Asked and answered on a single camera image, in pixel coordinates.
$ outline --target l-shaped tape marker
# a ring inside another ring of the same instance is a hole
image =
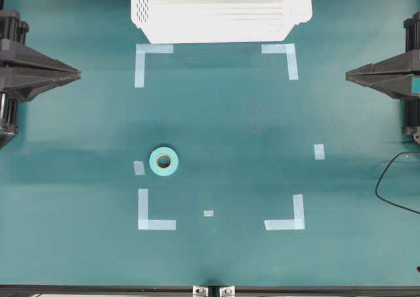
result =
[[[303,195],[293,196],[293,212],[295,218],[292,220],[265,220],[265,229],[272,230],[300,230],[305,229],[305,214],[303,210]]]
[[[138,230],[177,230],[176,220],[149,220],[148,189],[138,189]]]
[[[173,45],[136,45],[135,88],[144,87],[146,53],[173,53]]]
[[[296,46],[294,43],[261,45],[261,53],[285,53],[287,57],[289,80],[296,81],[299,79],[297,73]]]

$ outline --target black frame rail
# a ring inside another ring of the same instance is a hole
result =
[[[209,297],[219,297],[220,286],[209,288]],[[30,297],[40,294],[192,296],[192,287],[0,285],[0,297]],[[235,287],[235,297],[277,296],[418,297],[420,287]]]

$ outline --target metal clamp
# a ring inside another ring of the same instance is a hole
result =
[[[193,297],[209,297],[209,288],[204,286],[193,286],[192,287]]]
[[[220,297],[233,297],[235,296],[235,286],[220,287]]]

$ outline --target blue painter's tape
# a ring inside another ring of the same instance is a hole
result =
[[[162,156],[168,156],[169,165],[168,167],[160,167],[158,165],[158,159]],[[178,169],[178,155],[171,148],[157,148],[151,154],[149,158],[149,165],[152,171],[158,176],[170,176]]]
[[[413,77],[411,80],[411,92],[420,94],[420,77]]]

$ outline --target tape roll hole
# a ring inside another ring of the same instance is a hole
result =
[[[171,164],[171,158],[166,154],[161,154],[157,157],[156,163],[159,168],[165,169]]]

